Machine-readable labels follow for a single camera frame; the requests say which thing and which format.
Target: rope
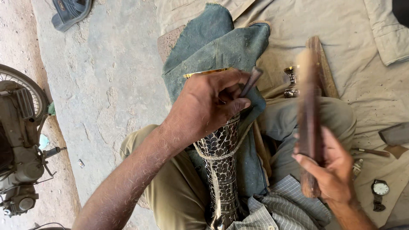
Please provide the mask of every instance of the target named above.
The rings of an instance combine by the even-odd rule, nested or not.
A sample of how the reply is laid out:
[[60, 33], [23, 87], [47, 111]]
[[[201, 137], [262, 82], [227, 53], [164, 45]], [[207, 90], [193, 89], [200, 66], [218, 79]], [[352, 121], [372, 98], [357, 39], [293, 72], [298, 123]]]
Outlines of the rope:
[[236, 147], [233, 149], [233, 151], [231, 151], [230, 153], [223, 155], [223, 156], [206, 156], [202, 153], [202, 151], [200, 150], [200, 148], [198, 147], [198, 145], [195, 143], [193, 143], [193, 145], [195, 146], [196, 151], [198, 152], [199, 156], [201, 156], [201, 158], [206, 159], [206, 160], [223, 160], [226, 159], [228, 157], [233, 156], [237, 150], [239, 149], [239, 147], [241, 146], [241, 143], [244, 141], [244, 138], [246, 137], [247, 133], [250, 130], [250, 127], [252, 126], [253, 122], [249, 124], [249, 126], [247, 126], [246, 131], [244, 132], [243, 136], [241, 137], [240, 141], [237, 143]]

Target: watch face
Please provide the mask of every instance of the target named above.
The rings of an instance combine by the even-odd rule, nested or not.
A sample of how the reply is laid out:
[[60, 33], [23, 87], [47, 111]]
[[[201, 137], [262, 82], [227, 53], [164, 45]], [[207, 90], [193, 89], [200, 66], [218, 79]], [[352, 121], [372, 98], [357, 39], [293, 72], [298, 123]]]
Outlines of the watch face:
[[376, 183], [373, 186], [373, 191], [378, 195], [385, 195], [389, 192], [389, 186], [384, 183]]

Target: wooden stick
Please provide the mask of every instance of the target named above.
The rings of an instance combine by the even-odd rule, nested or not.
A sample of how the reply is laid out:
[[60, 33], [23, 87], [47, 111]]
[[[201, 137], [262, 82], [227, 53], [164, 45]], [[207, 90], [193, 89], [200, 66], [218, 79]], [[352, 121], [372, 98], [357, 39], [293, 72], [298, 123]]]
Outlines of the wooden stick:
[[379, 155], [379, 156], [384, 156], [384, 157], [389, 157], [390, 156], [390, 153], [384, 152], [384, 151], [378, 151], [378, 150], [372, 150], [372, 149], [361, 149], [361, 148], [351, 148], [351, 149], [361, 151], [361, 152], [365, 152], [365, 153], [372, 153], [372, 154]]
[[[297, 57], [300, 64], [300, 96], [297, 120], [299, 124], [299, 154], [311, 157], [318, 165], [324, 162], [321, 124], [319, 115], [320, 100], [317, 97], [318, 65], [317, 55], [310, 49], [304, 50]], [[301, 168], [301, 190], [306, 197], [319, 197], [321, 191], [313, 175]]]
[[262, 74], [263, 74], [263, 70], [256, 67], [256, 66], [254, 66], [253, 70], [252, 70], [252, 75], [247, 80], [247, 83], [244, 85], [243, 91], [241, 91], [241, 93], [240, 93], [240, 95], [238, 97], [245, 97]]
[[318, 74], [321, 80], [324, 96], [339, 99], [339, 94], [331, 74], [330, 66], [328, 65], [327, 57], [325, 56], [324, 49], [322, 48], [318, 36], [308, 38], [306, 41], [306, 47], [311, 48], [317, 55], [317, 61], [319, 63]]

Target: finger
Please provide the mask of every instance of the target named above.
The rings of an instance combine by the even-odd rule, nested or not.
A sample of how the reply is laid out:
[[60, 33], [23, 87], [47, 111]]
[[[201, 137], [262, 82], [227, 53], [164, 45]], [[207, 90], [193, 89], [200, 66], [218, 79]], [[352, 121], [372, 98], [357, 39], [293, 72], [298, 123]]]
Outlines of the finger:
[[249, 107], [251, 105], [251, 101], [247, 98], [237, 98], [233, 101], [226, 103], [225, 105], [219, 106], [220, 108], [220, 115], [223, 118], [229, 120], [231, 117], [242, 111], [243, 109]]
[[223, 91], [221, 91], [221, 92], [219, 93], [219, 99], [222, 100], [222, 101], [224, 101], [224, 102], [230, 102], [230, 101], [233, 100], [233, 98], [231, 97], [231, 95], [230, 95], [228, 92], [226, 92], [225, 90], [223, 90]]
[[321, 135], [325, 144], [324, 153], [326, 154], [325, 157], [327, 159], [334, 160], [336, 158], [346, 158], [349, 156], [330, 129], [322, 126]]
[[331, 176], [330, 173], [325, 168], [318, 166], [310, 157], [302, 154], [297, 154], [294, 156], [295, 160], [303, 167], [307, 172], [311, 173], [317, 181], [326, 181], [328, 177]]
[[238, 98], [238, 96], [241, 93], [241, 89], [240, 89], [240, 86], [238, 84], [225, 88], [225, 91], [230, 93], [230, 95], [231, 95], [231, 97], [233, 99]]
[[296, 142], [295, 145], [294, 145], [294, 151], [293, 151], [292, 157], [295, 159], [295, 155], [297, 155], [299, 153], [300, 153], [300, 147], [299, 147], [298, 142]]
[[340, 148], [342, 145], [338, 142], [338, 139], [334, 136], [330, 129], [325, 126], [321, 126], [321, 135], [325, 145], [329, 148]]
[[231, 69], [209, 74], [212, 82], [214, 83], [214, 86], [218, 89], [219, 92], [238, 83], [245, 84], [250, 75], [251, 74], [249, 72], [238, 69]]

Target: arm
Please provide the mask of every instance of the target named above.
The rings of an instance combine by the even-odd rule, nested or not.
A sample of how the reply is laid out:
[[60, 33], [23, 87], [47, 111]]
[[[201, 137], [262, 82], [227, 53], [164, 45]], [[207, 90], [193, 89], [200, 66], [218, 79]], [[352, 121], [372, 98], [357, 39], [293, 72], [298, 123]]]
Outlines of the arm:
[[250, 100], [237, 98], [249, 73], [195, 74], [185, 83], [163, 123], [95, 190], [73, 230], [122, 229], [159, 169], [191, 143], [224, 125]]
[[353, 159], [334, 137], [332, 132], [323, 127], [325, 167], [320, 167], [311, 158], [298, 154], [294, 148], [293, 157], [318, 181], [322, 198], [334, 212], [344, 230], [378, 229], [362, 210], [352, 182]]

